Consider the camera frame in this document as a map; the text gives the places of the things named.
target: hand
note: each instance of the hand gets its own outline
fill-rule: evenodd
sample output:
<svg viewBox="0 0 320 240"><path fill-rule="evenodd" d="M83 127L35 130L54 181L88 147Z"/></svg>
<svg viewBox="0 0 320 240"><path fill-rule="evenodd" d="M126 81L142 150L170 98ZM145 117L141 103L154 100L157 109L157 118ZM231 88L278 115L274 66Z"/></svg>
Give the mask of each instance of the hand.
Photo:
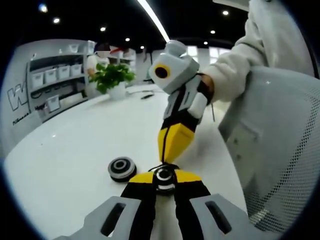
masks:
<svg viewBox="0 0 320 240"><path fill-rule="evenodd" d="M202 81L208 86L210 93L213 94L215 92L215 84L213 79L208 75L202 75Z"/></svg>

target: white robotic arm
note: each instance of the white robotic arm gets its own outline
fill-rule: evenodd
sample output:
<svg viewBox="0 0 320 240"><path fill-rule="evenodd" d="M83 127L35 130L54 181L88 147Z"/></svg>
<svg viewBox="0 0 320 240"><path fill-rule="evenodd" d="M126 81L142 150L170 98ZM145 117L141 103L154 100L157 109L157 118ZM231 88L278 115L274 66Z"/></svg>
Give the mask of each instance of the white robotic arm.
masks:
<svg viewBox="0 0 320 240"><path fill-rule="evenodd" d="M158 136L159 157L163 163L172 163L189 146L212 99L198 73L199 64L185 54L186 49L179 41L169 41L149 69L154 83L169 94Z"/></svg>

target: white table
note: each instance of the white table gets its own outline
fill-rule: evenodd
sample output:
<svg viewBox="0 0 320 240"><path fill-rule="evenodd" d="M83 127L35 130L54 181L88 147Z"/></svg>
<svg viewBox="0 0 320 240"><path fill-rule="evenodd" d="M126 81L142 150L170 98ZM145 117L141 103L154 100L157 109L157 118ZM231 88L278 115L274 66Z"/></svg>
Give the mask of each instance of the white table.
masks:
<svg viewBox="0 0 320 240"><path fill-rule="evenodd" d="M130 87L135 92L154 85ZM69 236L79 230L87 214L125 184L108 173L111 160L127 156L139 173L157 166L158 132L167 95L141 100L140 92L125 100L100 96L45 122L27 135L4 163L12 193L31 224L47 239ZM195 140L175 162L202 177L212 194L219 193L244 211L241 184L227 147L205 110ZM158 197L151 239L182 239L172 197Z"/></svg>

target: green leaves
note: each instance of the green leaves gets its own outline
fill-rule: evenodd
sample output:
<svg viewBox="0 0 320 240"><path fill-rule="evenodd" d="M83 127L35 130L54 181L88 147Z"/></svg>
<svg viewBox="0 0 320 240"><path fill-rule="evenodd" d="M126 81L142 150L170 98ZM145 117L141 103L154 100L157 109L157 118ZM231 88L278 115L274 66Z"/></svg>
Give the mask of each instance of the green leaves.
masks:
<svg viewBox="0 0 320 240"><path fill-rule="evenodd" d="M114 88L121 82L131 82L136 76L125 64L109 64L104 67L98 63L96 69L98 72L94 74L89 82L97 83L96 89L102 94L105 94L108 89Z"/></svg>
<svg viewBox="0 0 320 240"><path fill-rule="evenodd" d="M106 69L106 68L105 68L103 65L101 65L100 63L98 63L95 68L96 68L98 71L100 71L100 72L102 72L102 71L104 71L104 70Z"/></svg>
<svg viewBox="0 0 320 240"><path fill-rule="evenodd" d="M100 83L100 84L98 84L98 85L96 86L96 89L97 89L100 93L106 94L108 88L107 88L106 85Z"/></svg>

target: black and white ring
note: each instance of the black and white ring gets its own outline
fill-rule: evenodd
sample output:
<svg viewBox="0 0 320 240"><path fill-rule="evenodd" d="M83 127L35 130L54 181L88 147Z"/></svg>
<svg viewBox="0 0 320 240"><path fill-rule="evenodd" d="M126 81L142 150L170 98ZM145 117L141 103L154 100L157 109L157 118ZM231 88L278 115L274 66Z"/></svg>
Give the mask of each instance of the black and white ring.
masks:
<svg viewBox="0 0 320 240"><path fill-rule="evenodd" d="M137 174L137 167L131 158L122 156L110 162L108 172L112 180L125 183Z"/></svg>
<svg viewBox="0 0 320 240"><path fill-rule="evenodd" d="M175 189L174 169L163 165L154 171L157 194L169 196Z"/></svg>

